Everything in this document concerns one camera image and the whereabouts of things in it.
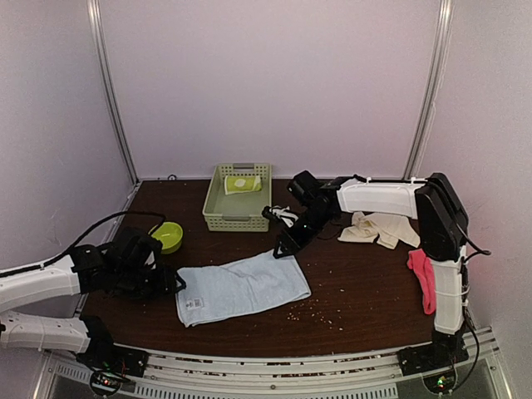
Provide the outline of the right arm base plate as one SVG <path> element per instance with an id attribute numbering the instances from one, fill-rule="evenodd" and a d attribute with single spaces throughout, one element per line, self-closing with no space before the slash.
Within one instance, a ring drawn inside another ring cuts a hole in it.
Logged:
<path id="1" fill-rule="evenodd" d="M 417 347 L 405 347 L 397 352 L 397 359 L 403 376 L 432 372 L 452 367 L 469 359 L 465 348 L 450 350 L 445 344 L 427 343 Z"/>

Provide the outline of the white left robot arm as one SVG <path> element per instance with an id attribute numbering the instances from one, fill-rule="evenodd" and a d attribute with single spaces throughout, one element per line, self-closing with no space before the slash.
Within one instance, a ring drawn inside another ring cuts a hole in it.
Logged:
<path id="1" fill-rule="evenodd" d="M 58 297 L 105 291 L 128 298 L 157 298 L 185 289 L 153 249 L 116 255 L 108 245 L 82 245 L 54 259 L 1 272 L 1 347 L 63 350 L 85 354 L 102 369 L 120 360 L 99 318 L 49 318 L 18 309 Z"/>

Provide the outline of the pale green plastic basket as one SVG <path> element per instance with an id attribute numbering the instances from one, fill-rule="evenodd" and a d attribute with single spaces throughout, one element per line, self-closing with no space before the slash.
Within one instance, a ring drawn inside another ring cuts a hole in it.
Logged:
<path id="1" fill-rule="evenodd" d="M 260 189 L 227 194 L 226 177 L 260 178 Z M 204 201 L 202 214 L 211 232 L 268 232 L 269 221 L 262 216 L 272 205 L 272 166 L 268 163 L 222 163 L 216 165 Z"/>

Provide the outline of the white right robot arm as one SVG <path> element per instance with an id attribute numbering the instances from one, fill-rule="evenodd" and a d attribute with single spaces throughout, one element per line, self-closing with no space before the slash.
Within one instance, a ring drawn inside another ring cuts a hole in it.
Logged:
<path id="1" fill-rule="evenodd" d="M 409 180 L 351 175 L 324 181 L 305 170 L 288 182 L 287 189 L 304 207 L 302 213 L 273 206 L 262 212 L 264 218 L 284 225 L 273 252 L 276 259 L 297 254 L 342 213 L 362 211 L 416 220 L 421 248 L 435 275 L 434 329 L 447 334 L 427 347 L 426 360 L 434 367 L 445 366 L 458 353 L 458 343 L 450 335 L 463 324 L 462 265 L 470 243 L 469 217 L 448 177 L 436 172 Z"/>

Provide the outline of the light blue towel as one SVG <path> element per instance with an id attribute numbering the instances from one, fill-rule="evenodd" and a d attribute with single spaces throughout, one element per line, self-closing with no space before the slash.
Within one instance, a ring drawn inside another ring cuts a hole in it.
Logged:
<path id="1" fill-rule="evenodd" d="M 186 288 L 175 295 L 185 327 L 262 313 L 312 295 L 294 256 L 272 251 L 229 264 L 182 268 Z"/>

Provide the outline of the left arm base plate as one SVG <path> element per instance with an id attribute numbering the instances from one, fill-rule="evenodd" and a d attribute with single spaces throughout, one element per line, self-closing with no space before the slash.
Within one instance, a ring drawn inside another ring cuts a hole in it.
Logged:
<path id="1" fill-rule="evenodd" d="M 119 377 L 143 377 L 149 353 L 128 347 L 112 346 L 78 353 L 76 360 L 93 371 L 111 372 Z"/>

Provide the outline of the green patterned towel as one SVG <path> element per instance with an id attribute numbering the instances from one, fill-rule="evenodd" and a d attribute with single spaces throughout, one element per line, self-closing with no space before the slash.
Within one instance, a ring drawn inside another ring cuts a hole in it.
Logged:
<path id="1" fill-rule="evenodd" d="M 226 195 L 236 195 L 258 192 L 262 189 L 260 175 L 226 175 L 224 177 L 224 192 Z"/>

